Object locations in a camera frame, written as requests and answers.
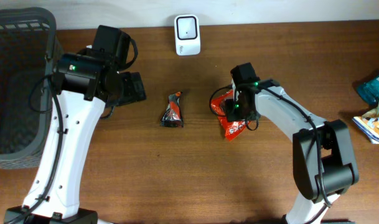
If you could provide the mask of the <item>red Hacks candy bag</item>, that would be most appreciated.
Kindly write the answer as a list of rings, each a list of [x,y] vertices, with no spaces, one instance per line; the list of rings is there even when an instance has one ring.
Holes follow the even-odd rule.
[[[211,99],[211,109],[216,114],[218,114],[217,118],[224,130],[225,139],[228,141],[234,140],[239,134],[241,134],[245,129],[245,122],[244,121],[228,121],[226,117],[223,117],[225,115],[224,112],[224,106],[225,103],[228,102],[228,100],[233,99],[233,92],[229,90],[228,92]]]

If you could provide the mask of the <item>black snack bag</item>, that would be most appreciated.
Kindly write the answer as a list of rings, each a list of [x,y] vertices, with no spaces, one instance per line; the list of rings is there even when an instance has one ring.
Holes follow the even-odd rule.
[[[168,96],[168,104],[165,113],[160,120],[160,126],[167,128],[183,128],[184,120],[179,106],[181,91]]]

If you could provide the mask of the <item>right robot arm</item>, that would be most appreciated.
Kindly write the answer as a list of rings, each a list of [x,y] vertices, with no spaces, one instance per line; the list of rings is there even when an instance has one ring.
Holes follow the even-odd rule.
[[[292,142],[293,177],[299,191],[282,223],[322,223],[342,194],[359,181],[347,125],[327,121],[292,99],[273,79],[261,80],[250,63],[231,69],[229,121],[258,122],[264,116]]]

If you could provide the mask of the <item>yellow wet wipes pack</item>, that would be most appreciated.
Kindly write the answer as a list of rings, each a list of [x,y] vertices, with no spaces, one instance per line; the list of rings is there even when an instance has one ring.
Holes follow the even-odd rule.
[[[379,144],[379,102],[376,108],[362,116],[355,116],[352,120],[367,135],[372,144]]]

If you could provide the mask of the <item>blue Listerine mouthwash bottle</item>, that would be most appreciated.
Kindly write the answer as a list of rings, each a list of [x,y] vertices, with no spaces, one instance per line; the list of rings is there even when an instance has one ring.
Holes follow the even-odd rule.
[[[379,74],[370,81],[356,88],[358,95],[369,105],[375,105],[379,101]]]

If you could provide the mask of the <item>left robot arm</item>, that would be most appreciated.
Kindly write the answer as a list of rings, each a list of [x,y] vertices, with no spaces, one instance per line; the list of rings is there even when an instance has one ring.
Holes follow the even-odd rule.
[[[140,74],[129,71],[128,52],[136,48],[121,29],[99,26],[91,47],[63,54],[40,80],[52,96],[52,119],[32,187],[22,205],[6,210],[6,223],[100,222],[80,207],[80,182],[99,120],[146,99]]]

